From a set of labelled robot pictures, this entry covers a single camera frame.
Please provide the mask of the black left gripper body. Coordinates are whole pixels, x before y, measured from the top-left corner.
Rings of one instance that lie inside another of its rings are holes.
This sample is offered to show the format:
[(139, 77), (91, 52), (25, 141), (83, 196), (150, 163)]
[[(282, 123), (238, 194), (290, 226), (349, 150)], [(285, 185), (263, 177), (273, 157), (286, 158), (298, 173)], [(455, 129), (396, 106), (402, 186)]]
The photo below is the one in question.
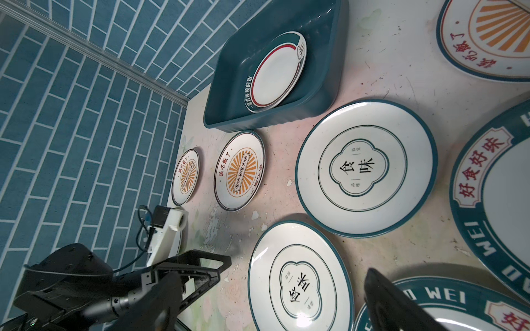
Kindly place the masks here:
[(85, 245), (70, 244), (27, 266), (14, 305), (19, 317), (2, 330), (89, 330), (113, 325), (163, 278), (146, 267), (113, 270)]

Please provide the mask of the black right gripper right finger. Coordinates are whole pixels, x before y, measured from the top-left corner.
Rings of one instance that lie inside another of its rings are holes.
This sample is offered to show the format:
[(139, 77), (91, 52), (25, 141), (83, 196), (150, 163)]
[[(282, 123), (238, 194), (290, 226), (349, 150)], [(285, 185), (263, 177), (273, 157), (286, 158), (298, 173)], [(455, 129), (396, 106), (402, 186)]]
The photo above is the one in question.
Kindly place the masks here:
[(374, 330), (444, 330), (375, 268), (364, 280), (365, 302)]

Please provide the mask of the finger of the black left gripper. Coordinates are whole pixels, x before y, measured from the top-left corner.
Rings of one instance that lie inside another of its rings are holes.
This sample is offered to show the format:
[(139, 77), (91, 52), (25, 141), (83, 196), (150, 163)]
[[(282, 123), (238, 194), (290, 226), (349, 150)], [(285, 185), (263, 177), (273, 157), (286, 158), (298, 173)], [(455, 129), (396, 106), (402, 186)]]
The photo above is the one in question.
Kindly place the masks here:
[(161, 279), (169, 274), (180, 277), (219, 277), (232, 264), (228, 255), (219, 255), (202, 250), (189, 250), (169, 257), (154, 265), (154, 273)]
[(220, 281), (220, 275), (181, 275), (180, 280), (182, 283), (180, 286), (182, 298), (179, 303), (178, 314), (182, 314), (189, 306), (215, 287)]

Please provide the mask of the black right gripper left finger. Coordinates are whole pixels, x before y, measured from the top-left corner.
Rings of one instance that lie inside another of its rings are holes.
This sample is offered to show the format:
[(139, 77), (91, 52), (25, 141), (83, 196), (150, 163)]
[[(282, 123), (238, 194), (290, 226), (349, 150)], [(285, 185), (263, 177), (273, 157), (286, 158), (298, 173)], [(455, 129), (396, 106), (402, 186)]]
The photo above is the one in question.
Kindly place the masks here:
[(174, 330), (181, 303), (181, 277), (168, 273), (109, 330)]

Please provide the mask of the white clover emblem plate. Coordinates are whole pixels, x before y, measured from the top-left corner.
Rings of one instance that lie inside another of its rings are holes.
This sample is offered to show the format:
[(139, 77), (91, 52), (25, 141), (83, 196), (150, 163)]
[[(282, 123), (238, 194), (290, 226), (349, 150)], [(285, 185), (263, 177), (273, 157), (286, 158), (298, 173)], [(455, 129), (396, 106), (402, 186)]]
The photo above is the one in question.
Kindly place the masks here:
[(281, 221), (266, 230), (248, 266), (257, 330), (352, 330), (355, 302), (346, 266), (316, 228)]

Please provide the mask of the red ring green rim plate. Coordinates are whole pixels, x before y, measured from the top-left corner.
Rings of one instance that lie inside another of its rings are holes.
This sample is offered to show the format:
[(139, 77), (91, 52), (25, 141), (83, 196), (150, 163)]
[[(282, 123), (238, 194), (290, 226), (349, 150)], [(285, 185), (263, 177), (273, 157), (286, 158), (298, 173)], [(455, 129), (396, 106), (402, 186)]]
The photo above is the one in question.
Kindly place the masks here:
[(307, 43), (298, 31), (270, 41), (248, 69), (243, 88), (246, 108), (260, 113), (278, 106), (297, 84), (306, 58)]

